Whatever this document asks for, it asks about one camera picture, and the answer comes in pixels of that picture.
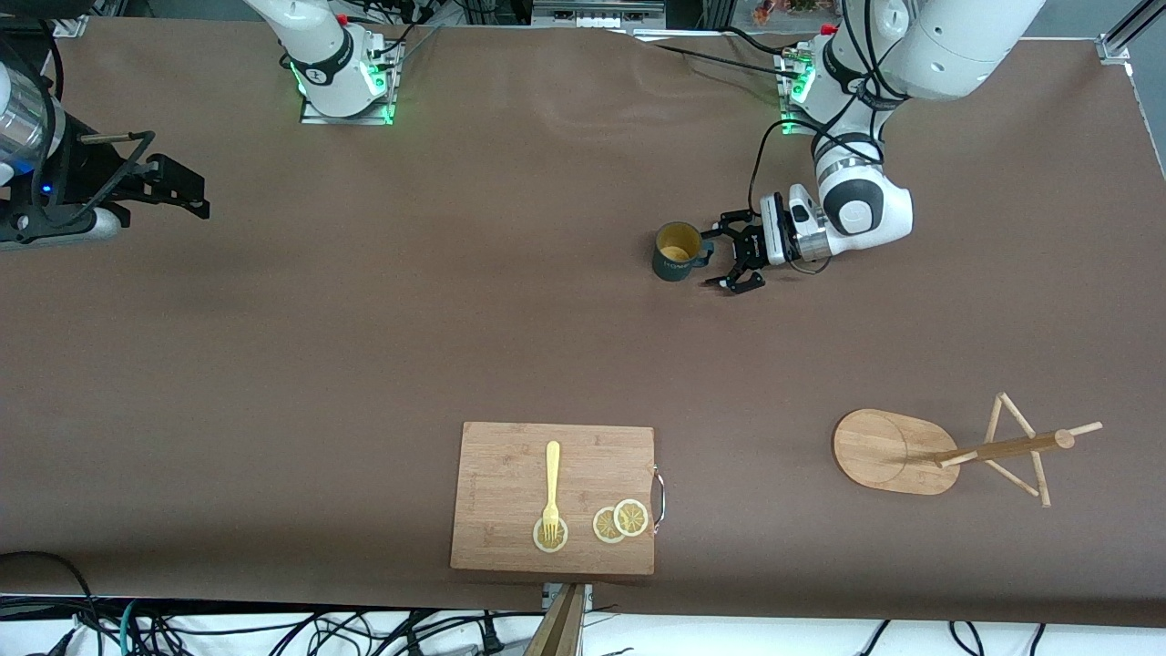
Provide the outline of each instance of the cutting board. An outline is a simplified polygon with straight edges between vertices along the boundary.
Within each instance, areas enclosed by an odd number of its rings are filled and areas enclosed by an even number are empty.
[[[468,422],[454,513],[455,570],[562,574],[651,574],[652,528],[618,544],[591,530],[596,512],[634,499],[652,517],[655,432],[628,426]],[[559,513],[567,544],[543,553],[532,539],[547,503],[547,443],[562,445]]]

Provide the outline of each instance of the lemon slice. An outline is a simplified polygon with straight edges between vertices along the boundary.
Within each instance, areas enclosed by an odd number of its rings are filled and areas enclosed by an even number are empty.
[[[648,509],[634,499],[625,499],[612,510],[616,517],[616,529],[633,538],[648,528]]]
[[[559,519],[559,539],[554,542],[542,542],[542,517],[534,523],[534,531],[531,535],[534,538],[534,546],[538,546],[540,551],[546,551],[547,553],[554,553],[567,544],[567,522],[563,519]]]
[[[591,530],[595,531],[595,537],[607,544],[616,544],[624,539],[624,534],[616,528],[616,507],[613,506],[600,508],[595,514],[595,519],[591,520]]]

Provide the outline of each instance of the wooden fork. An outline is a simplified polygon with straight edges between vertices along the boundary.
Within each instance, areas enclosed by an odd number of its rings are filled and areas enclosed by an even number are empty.
[[[542,543],[554,544],[559,539],[559,507],[555,492],[559,488],[559,443],[547,443],[547,506],[542,509]]]

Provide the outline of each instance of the mug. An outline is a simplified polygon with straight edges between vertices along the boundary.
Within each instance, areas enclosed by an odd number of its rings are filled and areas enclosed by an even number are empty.
[[[652,251],[652,270],[661,280],[679,282],[693,268],[707,266],[712,256],[712,241],[702,240],[701,231],[676,220],[656,232],[655,249]]]

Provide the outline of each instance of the brown tabletop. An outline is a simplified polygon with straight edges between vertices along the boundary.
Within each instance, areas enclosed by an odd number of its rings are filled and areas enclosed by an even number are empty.
[[[1166,625],[1166,183],[1091,43],[908,103],[887,172],[915,231],[739,297],[656,280],[647,244],[744,206],[767,76],[449,29],[396,125],[321,127],[261,23],[62,49],[70,112],[155,129],[213,219],[133,205],[112,242],[0,256],[0,550],[100,594],[529,608],[543,577],[448,567],[462,423],[653,426],[656,574],[597,604]],[[759,192],[813,182],[807,142],[773,137]],[[1038,430],[1105,424],[1045,459],[1051,509],[986,468],[918,498],[831,459],[858,408],[972,445],[1000,390]],[[0,588],[71,590],[31,564]]]

